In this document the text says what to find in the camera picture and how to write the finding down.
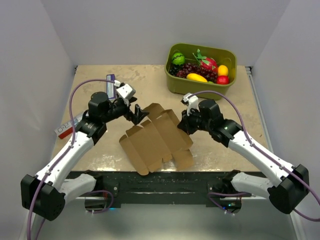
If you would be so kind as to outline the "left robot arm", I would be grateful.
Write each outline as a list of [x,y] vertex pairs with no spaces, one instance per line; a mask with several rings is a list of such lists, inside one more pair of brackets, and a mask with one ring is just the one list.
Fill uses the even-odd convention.
[[76,125],[70,140],[60,152],[36,175],[25,175],[20,182],[22,206],[46,220],[55,220],[65,205],[81,195],[90,193],[99,196],[104,184],[92,173],[65,182],[76,163],[100,140],[107,131],[107,123],[125,117],[134,125],[139,124],[149,113],[138,104],[131,111],[131,103],[137,98],[135,90],[120,87],[117,98],[110,101],[106,92],[91,95],[88,109]]

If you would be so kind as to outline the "brown cardboard paper box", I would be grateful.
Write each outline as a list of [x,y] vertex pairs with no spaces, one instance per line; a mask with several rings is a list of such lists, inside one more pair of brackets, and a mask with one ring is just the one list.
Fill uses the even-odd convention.
[[173,161],[177,170],[194,165],[192,139],[178,129],[180,123],[172,109],[164,109],[159,103],[151,103],[145,111],[147,119],[125,131],[119,143],[130,163],[141,176],[162,168]]

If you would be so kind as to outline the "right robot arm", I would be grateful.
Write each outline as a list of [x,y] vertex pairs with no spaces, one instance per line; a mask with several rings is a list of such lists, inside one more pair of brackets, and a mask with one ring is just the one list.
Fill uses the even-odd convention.
[[268,199],[280,212],[290,214],[309,193],[309,171],[277,157],[255,141],[236,121],[226,119],[213,99],[199,101],[186,94],[181,101],[187,109],[177,127],[188,135],[205,131],[226,148],[257,167],[262,177],[232,170],[212,187],[211,195],[237,197],[253,194]]

